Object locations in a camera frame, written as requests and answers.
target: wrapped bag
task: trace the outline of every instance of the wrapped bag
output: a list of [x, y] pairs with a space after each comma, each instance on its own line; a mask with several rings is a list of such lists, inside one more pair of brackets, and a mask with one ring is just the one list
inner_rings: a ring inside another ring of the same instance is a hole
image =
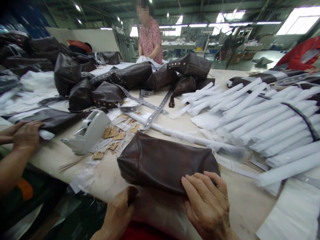
[[88, 79], [82, 80], [74, 85], [69, 96], [69, 111], [80, 112], [94, 106], [92, 91], [95, 89], [94, 85]]
[[177, 73], [167, 68], [160, 68], [157, 72], [154, 72], [146, 82], [147, 88], [154, 91], [158, 91], [164, 87], [176, 83], [178, 80]]
[[12, 124], [20, 121], [41, 121], [44, 125], [40, 129], [57, 134], [78, 122], [84, 116], [85, 114], [69, 113], [49, 108], [48, 106], [42, 106], [24, 112], [10, 113], [1, 117]]
[[196, 91], [196, 80], [192, 76], [180, 75], [176, 83], [173, 93], [170, 97], [169, 107], [174, 108], [174, 98], [184, 93], [191, 93]]
[[211, 61], [198, 57], [191, 52], [188, 52], [184, 57], [178, 60], [167, 63], [168, 68], [185, 76], [196, 77], [199, 80], [207, 78], [211, 65]]
[[95, 91], [92, 92], [96, 107], [116, 108], [121, 103], [125, 94], [118, 86], [103, 82]]
[[54, 68], [54, 83], [61, 96], [69, 96], [70, 91], [81, 78], [81, 65], [70, 57], [59, 54]]
[[117, 70], [110, 77], [112, 83], [131, 89], [146, 82], [152, 74], [152, 67], [149, 62], [142, 62], [131, 65], [124, 69]]
[[215, 172], [220, 176], [212, 151], [150, 137], [133, 137], [117, 159], [121, 176], [129, 183], [187, 196], [181, 177]]

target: pink floral shirt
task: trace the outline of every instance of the pink floral shirt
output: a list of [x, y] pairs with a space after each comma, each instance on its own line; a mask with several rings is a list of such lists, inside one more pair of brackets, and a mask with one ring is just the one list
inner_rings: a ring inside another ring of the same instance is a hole
[[[160, 35], [159, 24], [151, 16], [150, 16], [150, 26], [148, 30], [146, 30], [146, 28], [143, 25], [141, 25], [140, 27], [139, 44], [142, 47], [143, 55], [150, 55], [155, 49], [156, 44], [160, 44], [161, 46], [161, 35]], [[160, 52], [153, 60], [156, 63], [159, 63], [162, 65], [163, 64], [162, 59], [163, 59], [163, 51], [161, 47]]]

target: woman in pink shirt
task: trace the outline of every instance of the woman in pink shirt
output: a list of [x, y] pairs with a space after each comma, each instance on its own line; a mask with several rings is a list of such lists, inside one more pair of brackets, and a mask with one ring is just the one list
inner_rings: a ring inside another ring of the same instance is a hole
[[162, 65], [163, 52], [160, 28], [157, 21], [150, 15], [148, 0], [138, 1], [137, 12], [142, 23], [140, 27], [139, 57], [144, 55]]

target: finger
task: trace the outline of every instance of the finger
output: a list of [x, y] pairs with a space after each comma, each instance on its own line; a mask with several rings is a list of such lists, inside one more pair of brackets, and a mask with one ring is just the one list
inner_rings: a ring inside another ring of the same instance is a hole
[[204, 175], [208, 176], [211, 180], [214, 180], [217, 184], [217, 188], [218, 190], [225, 195], [226, 197], [228, 197], [228, 190], [227, 190], [227, 184], [224, 180], [222, 180], [222, 178], [216, 174], [216, 173], [212, 173], [212, 172], [203, 172]]
[[216, 188], [216, 186], [213, 184], [212, 180], [208, 176], [205, 176], [201, 173], [195, 173], [193, 176], [201, 179], [213, 196], [218, 197], [219, 194], [221, 194], [221, 192]]
[[211, 192], [201, 179], [189, 175], [186, 175], [186, 179], [188, 179], [189, 182], [195, 187], [203, 200], [212, 198]]
[[185, 177], [181, 178], [181, 182], [182, 182], [184, 189], [187, 192], [187, 195], [188, 195], [188, 198], [189, 198], [191, 205], [196, 209], [200, 209], [199, 206], [201, 206], [201, 203], [203, 203], [203, 199], [200, 197], [200, 194], [198, 193], [196, 188]]

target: white table surface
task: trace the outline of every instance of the white table surface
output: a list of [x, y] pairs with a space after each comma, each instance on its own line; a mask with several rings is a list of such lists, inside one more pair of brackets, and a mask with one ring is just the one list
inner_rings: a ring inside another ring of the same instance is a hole
[[[93, 71], [93, 73], [103, 73], [103, 68]], [[235, 76], [247, 76], [247, 72], [232, 70], [212, 69], [208, 77], [215, 77], [216, 83], [225, 85], [226, 80]], [[131, 91], [133, 96], [138, 97], [139, 91]], [[159, 105], [164, 98], [166, 91], [156, 92], [147, 100], [155, 105]], [[67, 106], [60, 106], [58, 109], [66, 109]], [[166, 104], [166, 111], [175, 113], [176, 108], [169, 108]], [[143, 106], [141, 111], [152, 112], [151, 109]], [[204, 138], [199, 132], [199, 128], [190, 120], [190, 115], [185, 113], [177, 119], [171, 119], [160, 114], [155, 123], [166, 128], [177, 131], [197, 131], [197, 135]], [[60, 138], [66, 138], [75, 133], [80, 128], [80, 122], [70, 127], [66, 131], [55, 136], [51, 141], [41, 142], [30, 163], [43, 170], [51, 176], [58, 178], [66, 183], [83, 169], [86, 159], [68, 168], [65, 171], [58, 172], [59, 166], [79, 158], [73, 154], [70, 148], [64, 145]], [[180, 142], [177, 139], [163, 135], [153, 129], [149, 129], [146, 134], [169, 141]], [[243, 170], [258, 173], [246, 165], [241, 165]], [[97, 168], [94, 170], [94, 182], [89, 189], [90, 194], [98, 199], [108, 202], [119, 191], [128, 184], [120, 175], [120, 170], [116, 161], [116, 155], [107, 151]], [[230, 222], [234, 231], [241, 239], [256, 239], [255, 232], [268, 216], [275, 205], [276, 199], [269, 196], [266, 192], [256, 187], [253, 180], [249, 177], [235, 173], [222, 166], [221, 177], [228, 186], [228, 196], [230, 202]], [[155, 189], [137, 187], [139, 198], [136, 202], [136, 211], [134, 220], [142, 221], [166, 232], [177, 239], [201, 239], [192, 224], [187, 219], [184, 206], [180, 197], [163, 193]]]

